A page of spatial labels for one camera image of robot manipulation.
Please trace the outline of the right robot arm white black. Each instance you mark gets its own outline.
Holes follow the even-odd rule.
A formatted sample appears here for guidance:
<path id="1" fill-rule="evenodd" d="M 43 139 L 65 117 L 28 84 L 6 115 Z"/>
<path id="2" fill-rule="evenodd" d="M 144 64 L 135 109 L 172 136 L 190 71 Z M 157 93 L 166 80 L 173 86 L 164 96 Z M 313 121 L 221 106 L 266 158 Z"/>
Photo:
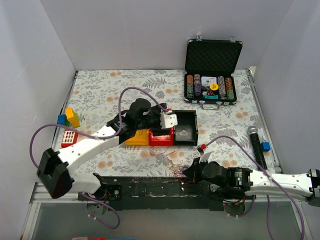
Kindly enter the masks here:
<path id="1" fill-rule="evenodd" d="M 320 206 L 320 171 L 310 169 L 301 174 L 265 174 L 244 167 L 225 168 L 217 162 L 200 162 L 195 158 L 183 174 L 193 184 L 206 182 L 214 199 L 241 200 L 245 196 L 287 196 Z"/>

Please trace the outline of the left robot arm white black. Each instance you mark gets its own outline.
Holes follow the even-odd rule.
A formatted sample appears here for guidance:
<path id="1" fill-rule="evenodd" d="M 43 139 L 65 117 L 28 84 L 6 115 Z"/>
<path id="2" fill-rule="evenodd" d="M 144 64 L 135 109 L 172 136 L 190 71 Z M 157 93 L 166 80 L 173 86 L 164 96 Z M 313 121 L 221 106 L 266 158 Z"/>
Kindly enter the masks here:
<path id="1" fill-rule="evenodd" d="M 150 129 L 159 135 L 176 126 L 176 114 L 165 106 L 151 106 L 148 100 L 138 98 L 92 137 L 57 151 L 52 148 L 44 151 L 37 176 L 50 196 L 58 199 L 76 192 L 88 193 L 95 200 L 103 199 L 107 191 L 102 177 L 97 173 L 78 174 L 76 170 L 100 153 L 134 137 L 138 130 Z"/>

